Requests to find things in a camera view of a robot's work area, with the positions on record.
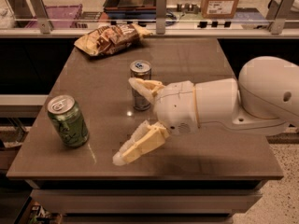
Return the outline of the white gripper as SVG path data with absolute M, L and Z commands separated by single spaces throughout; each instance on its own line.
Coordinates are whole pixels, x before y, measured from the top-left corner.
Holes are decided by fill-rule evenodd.
M 143 121 L 113 156 L 114 165 L 131 163 L 162 146 L 170 133 L 183 135 L 198 131 L 194 85 L 190 81 L 164 86 L 158 80 L 130 77 L 129 84 L 151 104 L 155 102 L 154 113 L 160 122 Z

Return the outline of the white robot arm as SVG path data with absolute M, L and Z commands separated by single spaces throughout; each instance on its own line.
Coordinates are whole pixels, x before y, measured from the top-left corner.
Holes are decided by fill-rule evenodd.
M 262 56 L 243 65 L 238 78 L 164 85 L 131 77 L 131 87 L 151 105 L 157 121 L 143 121 L 113 163 L 123 166 L 162 146 L 171 135 L 216 126 L 235 133 L 275 135 L 299 124 L 299 66 Z

